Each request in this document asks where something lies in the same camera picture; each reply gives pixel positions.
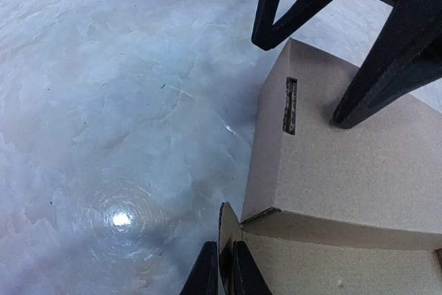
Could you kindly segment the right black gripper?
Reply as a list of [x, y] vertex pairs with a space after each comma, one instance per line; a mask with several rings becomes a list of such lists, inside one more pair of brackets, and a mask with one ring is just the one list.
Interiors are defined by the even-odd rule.
[[[282, 43], [333, 0], [296, 0], [275, 20], [280, 0], [258, 0], [251, 41]], [[441, 78], [441, 0], [379, 0], [393, 9], [333, 114], [350, 129], [402, 95]]]

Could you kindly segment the brown cardboard box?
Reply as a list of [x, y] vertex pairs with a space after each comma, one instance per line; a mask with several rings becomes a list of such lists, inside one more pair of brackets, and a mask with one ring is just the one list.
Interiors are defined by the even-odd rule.
[[441, 293], [441, 114], [405, 95], [333, 126], [356, 67], [289, 40], [267, 76], [242, 213], [220, 209], [224, 290], [246, 242], [272, 294]]

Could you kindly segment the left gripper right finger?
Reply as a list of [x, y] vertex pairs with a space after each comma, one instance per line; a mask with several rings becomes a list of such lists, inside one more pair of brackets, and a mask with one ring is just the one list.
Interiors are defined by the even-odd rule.
[[272, 295], [244, 241], [235, 241], [233, 244], [233, 293]]

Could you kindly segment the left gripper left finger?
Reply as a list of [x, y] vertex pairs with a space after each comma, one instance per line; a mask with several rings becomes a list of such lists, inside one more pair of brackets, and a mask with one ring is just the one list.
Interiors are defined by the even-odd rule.
[[180, 295], [218, 294], [218, 247], [206, 241], [196, 258]]

